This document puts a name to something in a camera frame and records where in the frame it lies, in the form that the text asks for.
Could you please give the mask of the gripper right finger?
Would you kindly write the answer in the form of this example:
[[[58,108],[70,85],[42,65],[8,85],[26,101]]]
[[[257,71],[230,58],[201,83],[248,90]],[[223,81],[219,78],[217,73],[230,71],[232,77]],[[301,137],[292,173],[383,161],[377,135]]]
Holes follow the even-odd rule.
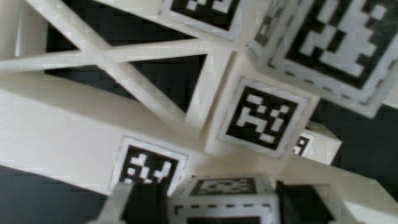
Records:
[[[344,224],[337,195],[328,185],[278,182],[281,224]]]

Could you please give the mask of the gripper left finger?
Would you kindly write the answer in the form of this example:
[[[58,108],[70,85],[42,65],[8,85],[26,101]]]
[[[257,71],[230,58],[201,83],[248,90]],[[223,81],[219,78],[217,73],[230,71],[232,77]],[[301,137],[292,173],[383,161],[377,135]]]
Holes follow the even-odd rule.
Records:
[[[166,183],[120,183],[88,224],[169,224]]]

